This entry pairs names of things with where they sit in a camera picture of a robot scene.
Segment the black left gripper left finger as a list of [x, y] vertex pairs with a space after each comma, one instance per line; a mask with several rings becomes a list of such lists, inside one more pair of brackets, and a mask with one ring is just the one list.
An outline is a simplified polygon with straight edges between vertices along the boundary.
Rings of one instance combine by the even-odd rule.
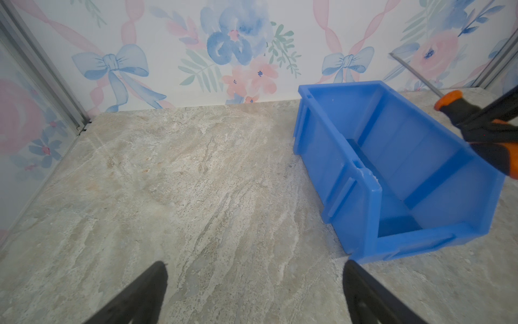
[[154, 262], [87, 323], [157, 323], [167, 290], [166, 264]]

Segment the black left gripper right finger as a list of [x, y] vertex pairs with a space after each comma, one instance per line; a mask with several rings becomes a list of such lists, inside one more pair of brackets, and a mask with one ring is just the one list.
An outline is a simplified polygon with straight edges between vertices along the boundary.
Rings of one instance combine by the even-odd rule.
[[343, 269], [343, 291], [352, 323], [424, 323], [354, 260]]

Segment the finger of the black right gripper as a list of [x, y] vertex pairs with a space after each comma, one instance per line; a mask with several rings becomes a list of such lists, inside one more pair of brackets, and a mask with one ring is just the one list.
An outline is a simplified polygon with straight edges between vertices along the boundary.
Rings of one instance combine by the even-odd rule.
[[461, 124], [461, 134], [469, 143], [516, 143], [517, 86], [470, 116]]

